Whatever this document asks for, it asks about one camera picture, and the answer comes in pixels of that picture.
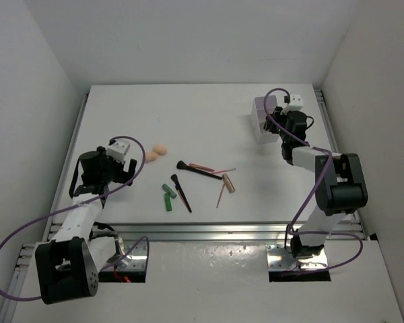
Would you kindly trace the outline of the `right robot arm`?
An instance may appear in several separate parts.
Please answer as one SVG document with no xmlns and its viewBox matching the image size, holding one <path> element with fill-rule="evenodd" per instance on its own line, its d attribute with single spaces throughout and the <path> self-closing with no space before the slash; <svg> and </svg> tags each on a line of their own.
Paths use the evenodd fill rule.
<svg viewBox="0 0 404 323">
<path fill-rule="evenodd" d="M 368 202 L 368 192 L 360 163 L 355 153 L 334 154 L 305 142 L 310 117 L 299 110 L 276 107 L 266 117 L 263 128 L 281 138 L 284 160 L 292 166 L 314 174 L 310 197 L 298 209 L 302 213 L 311 198 L 316 207 L 306 222 L 294 229 L 297 218 L 286 227 L 291 235 L 290 253 L 294 258 L 320 254 L 327 236 L 347 214 Z"/>
</svg>

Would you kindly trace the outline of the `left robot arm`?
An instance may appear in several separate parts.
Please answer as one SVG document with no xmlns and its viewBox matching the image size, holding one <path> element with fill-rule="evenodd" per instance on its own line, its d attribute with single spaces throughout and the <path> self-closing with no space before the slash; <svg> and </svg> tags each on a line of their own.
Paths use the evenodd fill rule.
<svg viewBox="0 0 404 323">
<path fill-rule="evenodd" d="M 106 205 L 111 183 L 131 185 L 137 161 L 127 164 L 129 143 L 117 140 L 81 154 L 74 169 L 70 210 L 50 242 L 35 251 L 42 301 L 49 305 L 93 297 L 98 273 L 117 253 L 115 234 L 94 235 L 92 228 Z"/>
</svg>

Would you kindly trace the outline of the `large black makeup brush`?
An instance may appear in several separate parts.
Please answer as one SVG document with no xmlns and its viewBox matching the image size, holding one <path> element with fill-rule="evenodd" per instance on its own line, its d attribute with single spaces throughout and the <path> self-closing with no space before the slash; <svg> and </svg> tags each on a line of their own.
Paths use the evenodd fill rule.
<svg viewBox="0 0 404 323">
<path fill-rule="evenodd" d="M 177 163 L 177 165 L 176 165 L 176 168 L 179 169 L 179 170 L 187 170 L 187 171 L 190 171 L 190 172 L 193 172 L 193 173 L 196 173 L 196 174 L 200 174 L 202 176 L 207 176 L 207 177 L 210 177 L 210 178 L 214 178 L 216 180 L 222 180 L 221 176 L 206 172 L 204 170 L 194 168 L 192 166 L 189 166 L 189 165 L 185 164 L 183 161 L 179 161 Z"/>
</svg>

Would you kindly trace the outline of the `thin pink lip brush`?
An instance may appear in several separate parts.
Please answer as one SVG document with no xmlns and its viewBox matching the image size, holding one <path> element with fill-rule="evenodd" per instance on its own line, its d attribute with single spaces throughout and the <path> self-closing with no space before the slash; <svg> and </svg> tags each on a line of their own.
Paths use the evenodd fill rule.
<svg viewBox="0 0 404 323">
<path fill-rule="evenodd" d="M 214 172 L 212 172 L 212 174 L 223 174 L 223 173 L 226 173 L 226 172 L 233 172 L 235 170 L 236 170 L 236 168 L 228 168 L 228 169 L 225 169 L 225 170 L 214 171 Z"/>
</svg>

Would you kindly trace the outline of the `rose gold lipstick tube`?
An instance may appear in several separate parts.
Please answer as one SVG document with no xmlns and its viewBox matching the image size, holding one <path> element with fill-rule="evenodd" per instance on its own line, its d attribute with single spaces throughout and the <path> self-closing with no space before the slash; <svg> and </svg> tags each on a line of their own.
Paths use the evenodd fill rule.
<svg viewBox="0 0 404 323">
<path fill-rule="evenodd" d="M 234 185 L 232 184 L 230 177 L 227 174 L 223 174 L 222 178 L 223 178 L 226 188 L 228 189 L 228 192 L 230 194 L 236 192 L 236 189 L 234 188 Z"/>
</svg>

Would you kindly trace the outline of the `peach makeup sponge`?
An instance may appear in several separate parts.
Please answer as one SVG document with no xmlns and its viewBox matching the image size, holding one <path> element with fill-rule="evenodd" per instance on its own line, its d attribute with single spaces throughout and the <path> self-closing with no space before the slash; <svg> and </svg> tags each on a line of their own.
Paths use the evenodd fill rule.
<svg viewBox="0 0 404 323">
<path fill-rule="evenodd" d="M 155 151 L 151 151 L 145 154 L 145 162 L 148 164 L 158 159 L 159 155 Z"/>
<path fill-rule="evenodd" d="M 158 155 L 166 155 L 168 150 L 167 150 L 166 146 L 157 144 L 154 146 L 153 152 L 157 153 Z"/>
</svg>

